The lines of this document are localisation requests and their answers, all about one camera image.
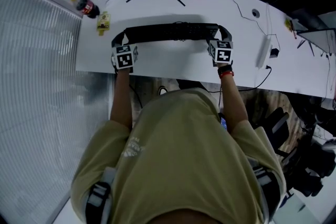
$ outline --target white desk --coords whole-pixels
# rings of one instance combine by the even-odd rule
[[[128,27],[168,24],[174,22],[214,23],[224,26],[233,37],[234,72],[238,86],[259,85],[269,70],[258,70],[256,62],[263,44],[264,35],[255,22],[241,18],[232,0],[92,0],[101,12],[111,14],[110,30],[98,36],[97,19],[84,17],[77,48],[76,70],[114,73],[111,65],[111,41]],[[266,16],[267,5],[258,0],[235,0],[245,17],[255,19],[253,8],[260,12],[260,27],[267,34],[277,34],[281,50],[278,58],[270,59],[272,73],[260,88],[303,93],[327,98],[334,97],[336,75],[335,56],[329,64],[322,51],[313,46],[315,57],[306,42],[299,49],[301,40],[285,27],[285,14],[269,7],[272,24]],[[271,36],[274,48],[278,48],[275,36]],[[217,70],[212,65],[205,41],[160,41],[138,45],[139,59],[134,75],[187,79],[220,83]]]

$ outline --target red bottle label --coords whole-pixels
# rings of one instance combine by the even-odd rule
[[[93,9],[93,2],[88,0],[85,7],[81,10],[83,14],[89,14],[90,11]]]

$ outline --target person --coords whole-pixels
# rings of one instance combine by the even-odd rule
[[[264,129],[248,122],[231,65],[220,70],[227,130],[215,99],[191,81],[149,102],[132,127],[129,69],[119,70],[110,120],[92,138],[72,182],[72,206],[82,221],[92,216],[83,208],[106,167],[116,169],[107,223],[272,218],[286,192],[281,167]]]

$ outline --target red wristband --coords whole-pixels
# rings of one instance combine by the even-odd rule
[[[235,74],[233,73],[233,71],[226,71],[226,72],[223,72],[222,74],[220,74],[219,78],[222,78],[225,75],[232,75],[232,77],[233,77]]]

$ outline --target khaki t-shirt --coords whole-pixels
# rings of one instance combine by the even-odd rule
[[[71,188],[76,214],[82,198],[116,167],[108,223],[145,224],[191,209],[223,224],[261,223],[261,192],[247,156],[285,182],[262,128],[240,122],[229,134],[215,100],[202,89],[168,92],[146,105],[133,130],[108,121],[88,145]],[[285,183],[281,194],[285,193]]]

